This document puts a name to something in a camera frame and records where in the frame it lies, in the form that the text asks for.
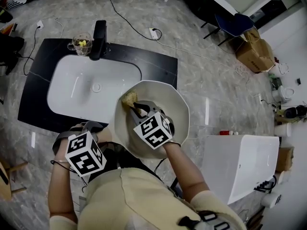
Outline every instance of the beige shirt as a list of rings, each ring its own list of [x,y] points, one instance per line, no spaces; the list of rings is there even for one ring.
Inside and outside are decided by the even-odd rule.
[[[200,220],[196,212],[203,210],[217,213],[231,229],[246,229],[235,212],[211,191],[200,192],[188,204],[175,197],[156,177],[136,168],[113,170],[96,177],[88,184],[85,197],[86,206],[80,212],[78,225],[54,216],[50,229],[182,230],[187,228],[177,224],[180,219],[188,216]]]

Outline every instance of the bottle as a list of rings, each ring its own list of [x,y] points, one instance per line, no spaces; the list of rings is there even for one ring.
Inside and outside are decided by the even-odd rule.
[[[220,136],[232,136],[234,132],[232,130],[221,130]]]

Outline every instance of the power outlet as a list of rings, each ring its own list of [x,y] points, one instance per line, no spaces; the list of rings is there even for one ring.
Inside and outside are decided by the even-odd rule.
[[[44,28],[44,24],[42,21],[39,21],[36,24],[37,24],[37,27],[39,27],[39,30],[42,30]]]
[[[154,28],[149,28],[150,35],[152,36],[152,39],[157,40],[158,35],[157,33],[153,30]]]

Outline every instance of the marble floor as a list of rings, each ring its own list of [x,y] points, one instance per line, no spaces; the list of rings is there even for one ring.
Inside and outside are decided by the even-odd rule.
[[[36,23],[42,20],[44,28],[36,33],[35,56],[44,38],[61,36],[72,38],[80,32],[93,34],[95,21],[107,20],[108,42],[134,46],[178,58],[177,88],[190,107],[190,134],[183,150],[198,165],[201,165],[204,142],[207,135],[218,134],[221,129],[235,130],[239,134],[272,135],[273,113],[266,105],[260,105],[256,94],[272,101],[271,88],[266,73],[253,74],[236,60],[231,48],[217,44],[224,39],[223,33],[206,40],[203,37],[212,27],[201,28],[198,19],[184,0],[113,0],[117,11],[126,17],[141,33],[149,35],[149,27],[163,32],[160,42],[182,50],[202,55],[214,61],[163,46],[142,38],[113,10],[109,0],[35,0],[13,9],[18,33],[25,39],[21,54],[30,54],[34,45]],[[9,76],[1,77],[0,97],[0,156],[11,165],[28,161],[28,166],[13,173],[12,188],[26,186],[25,192],[13,197],[11,202],[0,199],[0,213],[16,229],[48,229],[47,191],[53,158],[51,146],[56,133],[43,130],[17,120],[18,108],[26,76],[23,73],[25,59],[21,59]],[[25,71],[31,67],[26,64]],[[205,103],[209,100],[210,111]],[[35,148],[31,147],[31,134],[36,132]],[[146,161],[154,169],[159,161]],[[174,174],[169,162],[164,161],[157,174],[171,185]],[[72,176],[73,200],[82,195],[81,180]],[[231,207],[240,217],[252,215],[260,206],[263,194],[254,192],[233,203]]]

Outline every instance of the black faucet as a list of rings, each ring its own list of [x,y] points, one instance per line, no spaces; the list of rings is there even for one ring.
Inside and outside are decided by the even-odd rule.
[[[93,38],[89,57],[91,60],[99,60],[100,56],[106,53],[106,21],[96,21]]]

